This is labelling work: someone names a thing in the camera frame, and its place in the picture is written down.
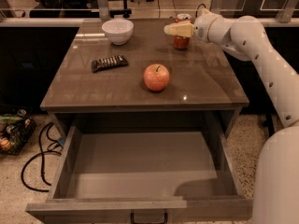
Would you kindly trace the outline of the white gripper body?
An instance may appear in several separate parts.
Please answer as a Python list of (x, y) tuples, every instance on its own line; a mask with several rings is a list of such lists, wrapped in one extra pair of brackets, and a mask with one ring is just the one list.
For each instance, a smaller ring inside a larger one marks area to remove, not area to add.
[(194, 35), (204, 42), (219, 43), (221, 34), (217, 31), (216, 23), (221, 15), (210, 12), (203, 8), (194, 22)]

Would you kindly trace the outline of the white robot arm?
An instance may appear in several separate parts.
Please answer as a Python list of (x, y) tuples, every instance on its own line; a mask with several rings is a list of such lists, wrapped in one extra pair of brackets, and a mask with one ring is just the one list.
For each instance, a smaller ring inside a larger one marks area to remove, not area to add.
[(269, 137), (258, 159), (252, 224), (299, 224), (299, 74), (252, 16), (226, 19), (204, 8), (195, 22), (171, 23), (164, 32), (195, 36), (253, 63), (283, 128)]

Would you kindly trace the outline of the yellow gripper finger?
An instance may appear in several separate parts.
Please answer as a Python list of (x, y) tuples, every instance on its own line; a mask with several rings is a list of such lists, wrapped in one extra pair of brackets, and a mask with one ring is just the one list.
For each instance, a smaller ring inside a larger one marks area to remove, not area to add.
[(192, 37), (194, 34), (194, 27), (188, 21), (171, 23), (164, 27), (164, 32), (167, 35)]

